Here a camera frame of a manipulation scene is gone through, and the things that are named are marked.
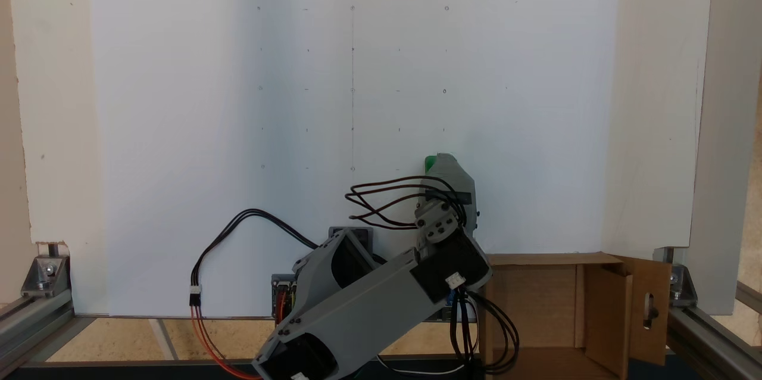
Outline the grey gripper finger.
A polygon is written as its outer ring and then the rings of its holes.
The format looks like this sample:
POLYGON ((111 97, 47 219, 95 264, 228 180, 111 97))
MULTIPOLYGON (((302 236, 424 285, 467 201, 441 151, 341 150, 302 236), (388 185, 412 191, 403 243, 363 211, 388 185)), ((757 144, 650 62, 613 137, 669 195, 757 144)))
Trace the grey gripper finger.
POLYGON ((452 154, 428 155, 426 176, 444 180, 456 192, 474 192, 474 179, 452 154))

